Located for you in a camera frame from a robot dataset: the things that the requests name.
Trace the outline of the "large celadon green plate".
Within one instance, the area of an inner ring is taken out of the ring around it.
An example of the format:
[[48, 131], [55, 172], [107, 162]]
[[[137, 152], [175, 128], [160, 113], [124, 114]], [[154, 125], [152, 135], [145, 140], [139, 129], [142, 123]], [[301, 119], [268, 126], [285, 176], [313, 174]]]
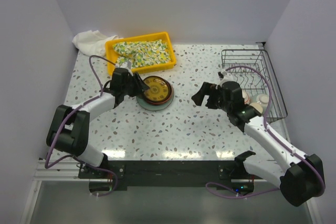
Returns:
[[170, 98], [166, 102], [164, 102], [163, 104], [155, 105], [155, 104], [150, 104], [150, 103], [146, 102], [140, 96], [137, 96], [136, 100], [137, 100], [138, 104], [142, 108], [144, 108], [146, 110], [149, 110], [149, 111], [161, 111], [161, 110], [164, 110], [167, 107], [169, 107], [170, 104], [173, 102], [173, 98]]

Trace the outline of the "yellow patterned plate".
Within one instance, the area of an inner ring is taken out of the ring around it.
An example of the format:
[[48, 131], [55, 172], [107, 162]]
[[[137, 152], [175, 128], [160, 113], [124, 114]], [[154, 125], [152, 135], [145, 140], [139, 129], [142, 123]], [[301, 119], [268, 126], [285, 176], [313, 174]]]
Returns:
[[153, 103], [162, 103], [170, 98], [172, 93], [171, 85], [163, 78], [158, 76], [149, 76], [144, 79], [149, 87], [144, 92], [144, 97]]

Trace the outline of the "white red patterned bowl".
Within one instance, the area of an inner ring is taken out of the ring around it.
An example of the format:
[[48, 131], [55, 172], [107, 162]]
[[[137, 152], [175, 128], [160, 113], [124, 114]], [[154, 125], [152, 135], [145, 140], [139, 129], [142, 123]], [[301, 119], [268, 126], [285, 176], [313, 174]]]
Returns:
[[245, 90], [242, 90], [242, 97], [244, 99], [245, 104], [250, 104], [250, 95], [248, 92], [246, 92]]

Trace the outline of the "beige cup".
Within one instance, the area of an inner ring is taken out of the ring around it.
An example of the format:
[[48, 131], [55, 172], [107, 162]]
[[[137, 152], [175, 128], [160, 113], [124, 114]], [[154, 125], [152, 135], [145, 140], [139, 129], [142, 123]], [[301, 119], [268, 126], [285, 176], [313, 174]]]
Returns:
[[256, 113], [259, 116], [263, 115], [264, 109], [259, 103], [253, 102], [250, 104], [250, 106], [252, 106], [255, 109]]

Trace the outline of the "pale green bowl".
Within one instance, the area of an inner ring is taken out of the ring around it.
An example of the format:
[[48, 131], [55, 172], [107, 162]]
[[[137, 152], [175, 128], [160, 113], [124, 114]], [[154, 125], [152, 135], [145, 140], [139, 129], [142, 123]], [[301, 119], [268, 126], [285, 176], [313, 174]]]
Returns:
[[256, 94], [252, 96], [251, 102], [259, 103], [264, 109], [263, 114], [266, 112], [266, 109], [268, 106], [270, 106], [270, 109], [272, 108], [272, 101], [270, 100], [269, 95], [264, 94], [264, 93], [260, 93], [260, 94]]

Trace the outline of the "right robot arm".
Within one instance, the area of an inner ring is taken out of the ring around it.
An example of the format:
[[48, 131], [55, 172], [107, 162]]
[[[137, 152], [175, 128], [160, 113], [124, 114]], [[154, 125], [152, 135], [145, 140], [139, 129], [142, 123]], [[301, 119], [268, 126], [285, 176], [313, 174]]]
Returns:
[[243, 159], [234, 165], [237, 177], [253, 174], [267, 180], [279, 188], [293, 206], [323, 195], [326, 185], [322, 160], [315, 154], [305, 154], [273, 131], [262, 114], [245, 103], [237, 82], [226, 81], [221, 85], [204, 82], [192, 100], [200, 106], [205, 96], [208, 97], [207, 108], [226, 112], [230, 123], [258, 142], [280, 167], [280, 170], [272, 170], [270, 165], [257, 165]]

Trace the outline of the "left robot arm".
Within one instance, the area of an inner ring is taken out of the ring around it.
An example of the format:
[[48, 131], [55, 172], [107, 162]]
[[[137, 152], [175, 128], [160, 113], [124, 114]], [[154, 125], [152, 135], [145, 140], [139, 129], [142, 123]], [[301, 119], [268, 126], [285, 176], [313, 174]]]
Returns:
[[90, 122], [100, 115], [115, 109], [124, 97], [142, 95], [149, 86], [138, 73], [127, 68], [118, 68], [111, 80], [100, 84], [100, 93], [77, 105], [60, 105], [56, 108], [46, 143], [49, 151], [45, 169], [50, 169], [61, 160], [71, 157], [90, 168], [97, 178], [107, 174], [113, 180], [117, 175], [109, 169], [107, 155], [89, 143]]

